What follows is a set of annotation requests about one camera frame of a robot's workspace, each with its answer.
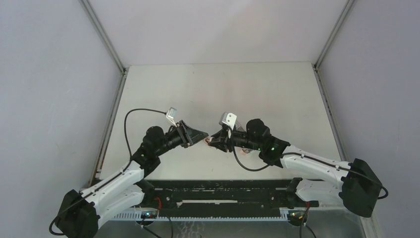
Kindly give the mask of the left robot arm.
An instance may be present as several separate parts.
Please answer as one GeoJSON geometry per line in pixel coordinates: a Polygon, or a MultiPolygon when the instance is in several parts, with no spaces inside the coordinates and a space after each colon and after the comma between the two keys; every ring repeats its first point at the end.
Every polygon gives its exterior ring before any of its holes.
{"type": "Polygon", "coordinates": [[[115,215],[134,205],[148,207],[155,194],[138,183],[160,164],[159,157],[171,149],[188,148],[208,137],[208,133],[189,127],[183,120],[168,132],[152,126],[137,151],[114,174],[80,192],[69,191],[49,226],[55,236],[92,238],[115,215]]]}

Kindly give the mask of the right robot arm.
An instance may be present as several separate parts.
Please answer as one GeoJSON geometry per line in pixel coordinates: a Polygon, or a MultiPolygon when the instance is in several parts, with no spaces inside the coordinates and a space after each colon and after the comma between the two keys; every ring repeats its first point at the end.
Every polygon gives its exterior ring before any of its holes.
{"type": "Polygon", "coordinates": [[[382,182],[364,160],[331,160],[303,151],[273,136],[261,119],[248,121],[245,131],[238,131],[228,123],[221,125],[221,130],[207,139],[208,146],[232,153],[237,147],[258,151],[259,158],[268,166],[301,171],[317,180],[303,179],[286,192],[287,202],[292,206],[300,206],[304,201],[330,201],[370,218],[377,201],[386,198],[380,195],[385,189],[382,182]]]}

